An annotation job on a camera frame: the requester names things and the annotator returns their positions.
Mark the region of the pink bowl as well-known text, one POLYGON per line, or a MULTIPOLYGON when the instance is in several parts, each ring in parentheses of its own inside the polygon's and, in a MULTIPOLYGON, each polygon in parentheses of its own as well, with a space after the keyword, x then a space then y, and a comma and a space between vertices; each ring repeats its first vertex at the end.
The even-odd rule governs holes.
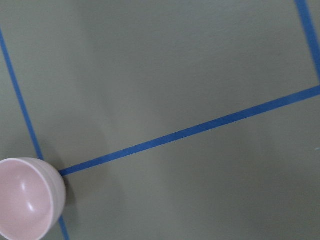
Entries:
POLYGON ((41 240, 61 217, 66 185, 49 163, 30 157, 0 162, 0 234, 7 240, 41 240))

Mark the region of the brown paper table cover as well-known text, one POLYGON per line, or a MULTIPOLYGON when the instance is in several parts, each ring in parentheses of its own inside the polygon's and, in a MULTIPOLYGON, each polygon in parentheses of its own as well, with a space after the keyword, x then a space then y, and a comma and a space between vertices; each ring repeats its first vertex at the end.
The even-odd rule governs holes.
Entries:
POLYGON ((0 157, 67 186, 47 240, 317 240, 317 0, 3 0, 0 157))

